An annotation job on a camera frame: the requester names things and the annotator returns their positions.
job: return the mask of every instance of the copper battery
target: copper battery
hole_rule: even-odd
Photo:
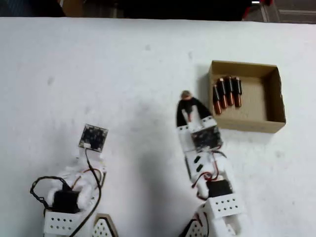
[[[235,107],[240,108],[242,90],[241,90],[241,80],[239,77],[233,78],[233,88],[234,88],[233,94],[234,94],[234,99],[235,99]]]
[[[233,95],[233,80],[231,76],[227,76],[224,78],[225,81],[225,88],[226,88],[226,93],[227,93],[227,103],[229,106],[234,105],[234,95]]]
[[[223,109],[226,109],[228,105],[227,105],[225,82],[223,78],[219,78],[217,80],[217,87],[218,87],[218,92],[221,98],[221,106]]]
[[[220,115],[222,113],[221,105],[220,105],[220,96],[218,93],[217,85],[213,85],[213,106],[215,113]]]

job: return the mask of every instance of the perforated bracket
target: perforated bracket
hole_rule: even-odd
[[[190,228],[186,234],[186,237],[203,237],[203,229],[198,221],[193,221]]]
[[[207,203],[215,219],[245,213],[244,204],[237,194],[212,197],[207,200]]]
[[[44,233],[55,235],[70,235],[78,226],[80,214],[70,214],[47,211],[45,213]]]
[[[92,237],[118,237],[114,223],[108,214],[97,214]]]

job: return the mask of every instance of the black wire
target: black wire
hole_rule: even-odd
[[[85,153],[85,157],[87,158],[87,163],[88,163],[88,166],[89,166],[89,169],[91,170],[94,178],[95,178],[95,181],[97,182],[97,186],[98,186],[98,189],[99,189],[99,198],[97,200],[97,202],[95,203],[95,206],[93,207],[93,209],[90,211],[90,213],[86,216],[86,218],[80,223],[80,225],[78,225],[78,227],[72,232],[72,234],[69,236],[69,237],[74,237],[75,234],[78,233],[78,231],[84,226],[84,224],[87,222],[87,220],[91,217],[91,215],[93,214],[93,212],[95,211],[95,209],[97,208],[97,206],[99,205],[99,202],[101,200],[101,185],[100,185],[100,182],[98,180],[98,177],[97,175],[95,174],[94,172],[94,169],[93,167],[91,166],[90,164],[90,161],[89,161],[89,158],[88,158],[88,155],[87,155],[87,148],[84,150],[84,153]]]
[[[57,179],[57,180],[60,180],[63,183],[63,189],[71,190],[71,188],[69,187],[69,185],[67,184],[67,182],[63,178],[57,177],[57,176],[42,176],[42,177],[38,178],[36,181],[33,182],[32,186],[31,186],[31,189],[30,189],[30,194],[32,194],[39,202],[43,203],[45,209],[50,210],[51,208],[48,206],[47,202],[45,201],[45,198],[44,197],[39,197],[34,192],[34,188],[36,187],[38,182],[40,180],[43,180],[43,179]]]
[[[208,237],[208,235],[209,235],[209,223],[208,223],[208,217],[207,217],[206,212],[203,212],[203,213],[204,213],[204,216],[205,216],[205,218],[206,218],[206,223],[207,223],[207,236],[206,236],[206,237]]]

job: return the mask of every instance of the electronic component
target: electronic component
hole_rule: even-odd
[[[191,134],[191,137],[198,153],[218,148],[223,144],[217,126],[194,132]]]
[[[58,190],[54,195],[54,203],[51,211],[64,213],[77,213],[79,208],[77,205],[79,192],[72,190]]]
[[[209,189],[209,197],[214,198],[222,195],[232,194],[232,189],[227,180],[207,181],[206,185]]]
[[[233,106],[234,105],[234,95],[233,95],[233,80],[231,76],[227,76],[225,77],[225,88],[227,91],[227,103],[229,106]]]
[[[217,85],[213,85],[213,106],[215,113],[217,115],[220,115],[222,113],[221,105],[219,103],[220,101],[220,96],[218,93]]]
[[[84,148],[84,144],[86,143],[90,144],[89,149],[96,152],[102,152],[107,135],[107,129],[86,124],[79,141],[79,147]]]
[[[241,90],[241,80],[239,77],[233,78],[233,88],[234,88],[234,99],[235,99],[235,107],[239,108],[241,107],[241,95],[242,95],[242,90]]]
[[[223,78],[219,78],[217,80],[217,87],[218,92],[221,98],[221,106],[223,109],[227,108],[227,97],[226,97],[226,89],[225,89],[225,83]]]

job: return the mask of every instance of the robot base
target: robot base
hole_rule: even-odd
[[[70,214],[47,211],[45,214],[44,237],[69,236],[82,221],[82,213]],[[75,237],[117,237],[118,233],[108,214],[98,213],[91,218]]]
[[[236,194],[209,198],[201,205],[180,237],[248,237],[249,220]]]

